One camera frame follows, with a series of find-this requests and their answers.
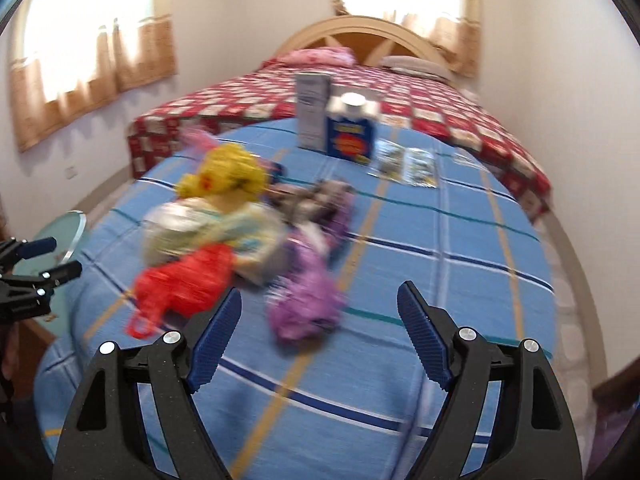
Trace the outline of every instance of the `purple stuffed toy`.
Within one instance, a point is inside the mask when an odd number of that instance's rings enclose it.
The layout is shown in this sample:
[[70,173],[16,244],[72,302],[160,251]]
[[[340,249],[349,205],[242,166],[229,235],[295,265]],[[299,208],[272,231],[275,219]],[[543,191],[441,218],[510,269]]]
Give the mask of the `purple stuffed toy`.
[[[311,226],[318,231],[319,240],[308,234]],[[293,343],[330,332],[346,305],[326,268],[324,249],[318,246],[326,247],[323,238],[316,224],[295,229],[289,238],[292,266],[267,294],[269,324],[281,342]]]

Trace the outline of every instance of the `wooden headboard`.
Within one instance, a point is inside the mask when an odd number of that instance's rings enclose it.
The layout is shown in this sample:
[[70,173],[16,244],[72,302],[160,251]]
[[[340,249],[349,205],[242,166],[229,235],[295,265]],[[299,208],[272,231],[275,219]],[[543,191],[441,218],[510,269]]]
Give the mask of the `wooden headboard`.
[[348,46],[364,66],[377,66],[385,56],[419,57],[447,66],[424,38],[401,25],[368,16],[336,16],[309,25],[285,41],[275,56],[318,46]]

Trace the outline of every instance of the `blue box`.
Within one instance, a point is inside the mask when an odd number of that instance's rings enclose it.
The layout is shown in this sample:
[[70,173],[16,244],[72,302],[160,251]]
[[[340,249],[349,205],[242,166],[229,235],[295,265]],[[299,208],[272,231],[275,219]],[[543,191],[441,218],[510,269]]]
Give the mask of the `blue box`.
[[374,92],[334,86],[326,107],[326,154],[369,164],[379,117],[380,101]]
[[376,141],[376,121],[363,118],[334,120],[330,116],[327,121],[326,154],[335,158],[344,158],[358,164],[367,165],[373,158]]

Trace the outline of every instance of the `box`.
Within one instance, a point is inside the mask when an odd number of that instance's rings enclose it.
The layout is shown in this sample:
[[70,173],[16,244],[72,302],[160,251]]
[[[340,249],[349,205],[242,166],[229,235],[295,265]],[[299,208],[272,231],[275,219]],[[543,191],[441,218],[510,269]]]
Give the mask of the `box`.
[[326,72],[296,74],[298,146],[326,152],[326,105],[331,93],[331,75]]
[[369,164],[379,118],[380,101],[374,91],[335,86],[326,108],[326,154]]

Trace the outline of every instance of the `blue gripper pad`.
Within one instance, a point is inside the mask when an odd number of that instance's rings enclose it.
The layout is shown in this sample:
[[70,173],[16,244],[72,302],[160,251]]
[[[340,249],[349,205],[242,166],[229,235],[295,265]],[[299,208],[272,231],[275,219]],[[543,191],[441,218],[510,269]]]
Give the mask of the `blue gripper pad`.
[[398,314],[427,377],[449,391],[453,375],[449,369],[447,346],[406,283],[398,288]]
[[56,250],[57,245],[58,243],[53,237],[41,238],[40,240],[34,240],[33,242],[21,245],[17,253],[23,260],[29,260],[41,254],[52,253]]
[[191,370],[186,378],[191,394],[197,392],[203,384],[209,383],[213,377],[226,345],[236,329],[240,314],[242,299],[240,292],[233,288],[193,347]]

